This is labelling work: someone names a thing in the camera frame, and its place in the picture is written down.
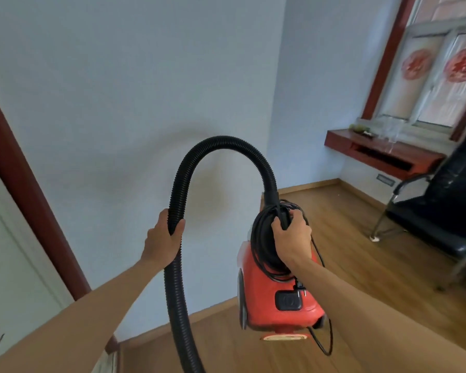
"chair armrest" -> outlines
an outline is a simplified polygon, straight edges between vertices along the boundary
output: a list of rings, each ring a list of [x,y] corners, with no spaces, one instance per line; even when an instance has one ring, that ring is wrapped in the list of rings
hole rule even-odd
[[[418,175],[414,175],[414,176],[412,176],[411,178],[406,179],[406,180],[400,182],[400,183],[398,184],[398,186],[394,189],[394,195],[395,195],[395,196],[398,196],[398,195],[401,193],[402,189],[403,189],[405,186],[407,186],[409,183],[416,182],[416,181],[418,181],[418,180],[420,180],[420,179],[424,179],[424,178],[426,178],[427,181],[430,181],[430,176],[432,176],[432,175],[433,175],[433,173],[418,174]]]

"red vacuum cleaner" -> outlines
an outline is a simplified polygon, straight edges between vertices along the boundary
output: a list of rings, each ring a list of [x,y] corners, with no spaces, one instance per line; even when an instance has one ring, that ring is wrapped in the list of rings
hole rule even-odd
[[[176,173],[169,202],[168,230],[172,234],[179,220],[184,218],[188,187],[199,161],[218,149],[235,150],[247,156],[257,167],[264,184],[264,207],[255,218],[249,240],[238,253],[238,305],[240,325],[253,330],[267,331],[265,340],[306,339],[300,330],[306,328],[323,353],[331,355],[333,331],[331,321],[330,347],[326,351],[313,329],[324,325],[326,315],[317,301],[307,292],[303,283],[292,275],[276,254],[271,223],[279,217],[283,229],[290,225],[290,210],[300,209],[296,204],[280,200],[273,170],[266,158],[251,144],[230,136],[205,139],[194,146],[181,162]],[[324,266],[317,246],[312,244]],[[316,254],[312,259],[318,262]],[[164,270],[166,301],[174,343],[185,373],[205,373],[200,360],[186,309],[181,275],[181,249],[174,261]]]

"chair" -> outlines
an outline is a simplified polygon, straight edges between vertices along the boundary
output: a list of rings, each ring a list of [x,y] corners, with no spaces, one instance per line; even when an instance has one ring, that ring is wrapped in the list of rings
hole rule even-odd
[[[422,196],[396,202],[405,186],[419,180],[429,182]],[[370,235],[371,241],[378,242],[382,237],[378,230],[386,217],[458,260],[439,289],[457,281],[466,267],[466,138],[435,174],[413,176],[394,189]]]

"hand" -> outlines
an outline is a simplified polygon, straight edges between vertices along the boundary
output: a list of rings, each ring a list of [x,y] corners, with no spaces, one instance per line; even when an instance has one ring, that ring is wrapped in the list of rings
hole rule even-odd
[[[168,210],[159,213],[159,219],[153,229],[147,232],[145,247],[143,249],[142,262],[152,262],[159,270],[170,264],[178,254],[181,244],[181,236],[185,230],[185,219],[181,219],[172,236],[168,231]]]
[[[290,268],[293,261],[311,259],[311,227],[306,225],[302,212],[290,210],[292,222],[287,230],[281,228],[280,219],[275,217],[273,228],[274,244],[278,257]]]

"vacuum hose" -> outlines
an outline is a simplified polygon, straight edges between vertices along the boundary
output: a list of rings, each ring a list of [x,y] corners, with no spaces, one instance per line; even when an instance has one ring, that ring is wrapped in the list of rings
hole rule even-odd
[[[236,137],[216,136],[205,139],[194,146],[181,162],[169,202],[168,230],[174,233],[179,220],[184,218],[188,187],[193,171],[200,160],[208,153],[218,149],[230,149],[248,157],[259,170],[264,183],[264,202],[266,205],[279,205],[278,190],[273,170],[261,152],[251,144]],[[166,302],[168,303],[169,322],[174,344],[178,351],[181,367],[185,373],[205,373],[197,347],[193,340],[181,275],[181,248],[174,261],[164,269]]]

